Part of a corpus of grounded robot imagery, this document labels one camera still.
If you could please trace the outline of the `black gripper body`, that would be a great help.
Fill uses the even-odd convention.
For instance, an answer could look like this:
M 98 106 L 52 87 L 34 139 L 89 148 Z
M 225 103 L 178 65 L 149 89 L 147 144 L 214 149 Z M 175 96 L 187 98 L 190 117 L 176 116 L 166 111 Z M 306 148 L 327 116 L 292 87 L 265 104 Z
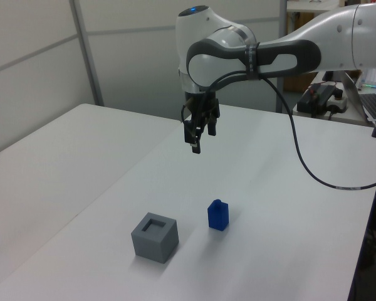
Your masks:
M 220 117 L 219 101 L 215 92 L 185 92 L 183 114 L 189 112 L 193 123 L 216 123 Z

